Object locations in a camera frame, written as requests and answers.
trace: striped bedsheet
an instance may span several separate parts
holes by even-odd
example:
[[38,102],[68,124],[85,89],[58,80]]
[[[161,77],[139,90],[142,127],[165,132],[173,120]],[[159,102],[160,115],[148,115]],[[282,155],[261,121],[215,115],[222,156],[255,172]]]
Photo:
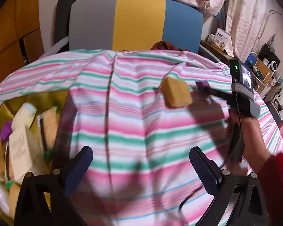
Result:
[[[186,81],[194,102],[168,109],[159,85],[166,75]],[[76,50],[37,60],[0,83],[0,104],[29,93],[69,89],[78,109],[71,156],[85,145],[94,160],[71,200],[88,225],[182,225],[180,202],[201,185],[189,162],[199,146],[221,165],[229,142],[226,102],[205,97],[196,81],[231,92],[229,68],[191,52]],[[260,125],[267,148],[283,152],[280,131],[264,104]],[[243,161],[237,174],[250,172]],[[194,225],[212,200],[204,189],[182,209]],[[220,225],[225,225],[227,210]]]

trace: purple object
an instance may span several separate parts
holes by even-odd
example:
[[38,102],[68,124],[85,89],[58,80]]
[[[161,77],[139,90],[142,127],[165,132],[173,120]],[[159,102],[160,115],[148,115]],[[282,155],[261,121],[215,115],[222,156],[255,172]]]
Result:
[[8,121],[1,129],[0,137],[3,143],[8,141],[10,134],[13,132],[11,130],[12,121]]
[[196,82],[197,87],[210,87],[208,81]]

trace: green object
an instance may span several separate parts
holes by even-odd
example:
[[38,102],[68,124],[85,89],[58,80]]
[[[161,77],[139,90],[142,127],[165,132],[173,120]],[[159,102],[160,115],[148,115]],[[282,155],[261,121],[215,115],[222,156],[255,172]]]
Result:
[[13,183],[14,183],[14,180],[6,182],[5,188],[9,189]]
[[52,157],[52,152],[53,152],[53,149],[44,152],[43,158],[44,158],[46,164],[48,164],[50,162],[51,157]]
[[56,114],[60,114],[60,110],[57,106],[55,106],[55,112],[56,112]]

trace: white box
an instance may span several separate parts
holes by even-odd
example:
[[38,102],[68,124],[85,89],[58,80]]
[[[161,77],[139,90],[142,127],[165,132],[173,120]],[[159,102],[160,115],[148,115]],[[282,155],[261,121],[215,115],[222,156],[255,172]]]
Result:
[[40,145],[32,134],[25,127],[17,127],[9,137],[10,156],[15,181],[22,184],[27,172],[34,175],[48,174],[49,170],[42,156]]
[[220,28],[217,28],[213,40],[213,46],[216,46],[218,49],[221,49],[223,51],[230,37],[231,37],[230,34],[225,32],[224,30],[221,30]]

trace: black cable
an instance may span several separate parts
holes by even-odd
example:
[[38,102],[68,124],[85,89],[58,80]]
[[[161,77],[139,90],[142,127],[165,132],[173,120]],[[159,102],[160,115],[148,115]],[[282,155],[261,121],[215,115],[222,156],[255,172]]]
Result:
[[[238,117],[239,117],[239,125],[240,125],[240,133],[239,133],[239,140],[238,142],[240,142],[240,139],[243,138],[242,135],[242,123],[241,123],[241,116],[240,116],[240,110],[238,107],[238,95],[237,93],[235,94],[235,99],[236,99],[236,106],[237,106],[237,111],[238,111]],[[220,169],[222,169],[224,167],[224,165],[226,164],[226,162],[231,158],[231,156],[233,155],[235,149],[237,148],[237,145],[235,146],[235,148],[232,150],[232,152],[229,154],[229,156],[227,157],[227,159],[224,160],[224,162],[222,163],[222,165],[219,167]],[[181,208],[183,207],[183,205],[188,201],[188,199],[190,199],[196,192],[198,192],[200,189],[202,189],[203,184],[198,187],[197,189],[195,189],[191,194],[189,194],[180,204],[179,204],[179,212],[181,214]]]

